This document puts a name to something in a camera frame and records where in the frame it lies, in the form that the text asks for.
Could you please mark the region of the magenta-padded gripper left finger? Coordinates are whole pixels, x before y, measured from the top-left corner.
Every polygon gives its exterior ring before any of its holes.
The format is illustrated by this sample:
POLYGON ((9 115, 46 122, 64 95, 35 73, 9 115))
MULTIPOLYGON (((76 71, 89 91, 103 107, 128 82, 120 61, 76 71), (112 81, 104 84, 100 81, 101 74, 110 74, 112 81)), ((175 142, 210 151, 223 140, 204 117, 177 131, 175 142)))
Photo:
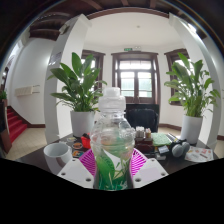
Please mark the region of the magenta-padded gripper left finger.
POLYGON ((70 160, 58 173, 58 176, 81 187, 92 189, 96 172, 94 154, 89 149, 79 158, 70 160))

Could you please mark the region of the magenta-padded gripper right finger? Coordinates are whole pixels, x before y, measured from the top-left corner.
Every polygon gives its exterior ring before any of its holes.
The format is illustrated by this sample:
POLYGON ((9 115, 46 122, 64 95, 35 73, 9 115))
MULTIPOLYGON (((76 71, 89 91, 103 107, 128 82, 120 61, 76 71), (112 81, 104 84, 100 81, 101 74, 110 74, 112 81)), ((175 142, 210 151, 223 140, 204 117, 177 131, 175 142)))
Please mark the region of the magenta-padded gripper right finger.
POLYGON ((139 150, 133 151, 129 171, 134 188, 140 188, 168 175, 155 158, 147 158, 139 150))

